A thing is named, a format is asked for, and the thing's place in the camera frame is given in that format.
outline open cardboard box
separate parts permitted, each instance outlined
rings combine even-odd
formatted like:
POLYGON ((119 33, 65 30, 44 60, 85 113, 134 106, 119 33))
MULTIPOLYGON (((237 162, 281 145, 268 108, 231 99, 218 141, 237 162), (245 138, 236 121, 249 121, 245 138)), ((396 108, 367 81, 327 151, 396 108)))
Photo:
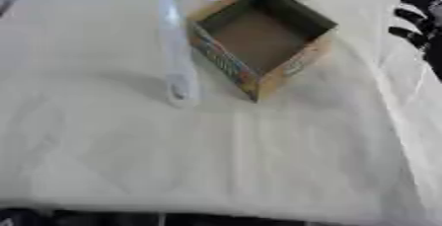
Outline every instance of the open cardboard box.
POLYGON ((188 21, 191 44, 255 102, 317 59, 335 27, 295 0, 217 0, 188 21))

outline white fabric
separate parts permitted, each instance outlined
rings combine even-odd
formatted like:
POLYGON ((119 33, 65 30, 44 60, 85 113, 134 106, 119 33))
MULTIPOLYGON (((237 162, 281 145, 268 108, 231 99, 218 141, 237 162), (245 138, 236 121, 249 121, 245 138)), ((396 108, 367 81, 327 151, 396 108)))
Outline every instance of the white fabric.
POLYGON ((20 0, 0 21, 0 197, 428 225, 441 86, 387 33, 399 0, 302 1, 339 23, 324 58, 253 104, 197 56, 201 104, 178 110, 155 0, 20 0))

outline table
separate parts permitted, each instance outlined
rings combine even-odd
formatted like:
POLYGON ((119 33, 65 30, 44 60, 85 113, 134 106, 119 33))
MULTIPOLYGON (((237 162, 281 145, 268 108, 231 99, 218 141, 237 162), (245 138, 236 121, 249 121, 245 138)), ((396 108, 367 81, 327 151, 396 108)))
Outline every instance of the table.
MULTIPOLYGON (((339 23, 324 58, 253 104, 196 53, 201 103, 179 110, 165 98, 156 0, 19 0, 0 21, 0 199, 437 217, 440 83, 387 33, 399 0, 300 1, 339 23)), ((180 0, 186 13, 206 2, 180 0)))

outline black object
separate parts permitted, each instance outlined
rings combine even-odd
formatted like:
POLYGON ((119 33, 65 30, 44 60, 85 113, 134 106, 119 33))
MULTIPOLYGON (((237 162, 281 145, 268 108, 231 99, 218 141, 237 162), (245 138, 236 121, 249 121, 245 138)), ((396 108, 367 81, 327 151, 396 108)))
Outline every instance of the black object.
POLYGON ((53 226, 46 217, 30 209, 0 210, 1 226, 53 226))
POLYGON ((165 226, 305 226, 299 221, 270 220, 203 214, 170 214, 165 226))
POLYGON ((156 213, 111 213, 56 210, 53 212, 51 220, 56 226, 159 225, 159 215, 156 213))
POLYGON ((406 39, 416 48, 422 50, 423 59, 433 68, 434 73, 442 81, 442 28, 438 22, 442 15, 438 15, 434 8, 441 6, 442 0, 401 0, 412 5, 422 12, 419 15, 409 10, 396 9, 395 16, 414 24, 418 32, 399 27, 389 27, 389 32, 406 39))

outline cardboard box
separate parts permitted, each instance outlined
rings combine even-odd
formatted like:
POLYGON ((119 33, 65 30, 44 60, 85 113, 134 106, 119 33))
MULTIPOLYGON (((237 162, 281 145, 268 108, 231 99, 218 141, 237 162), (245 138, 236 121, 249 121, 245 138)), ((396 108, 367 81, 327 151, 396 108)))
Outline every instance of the cardboard box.
POLYGON ((335 27, 295 0, 217 0, 188 21, 191 44, 255 102, 326 51, 335 27))

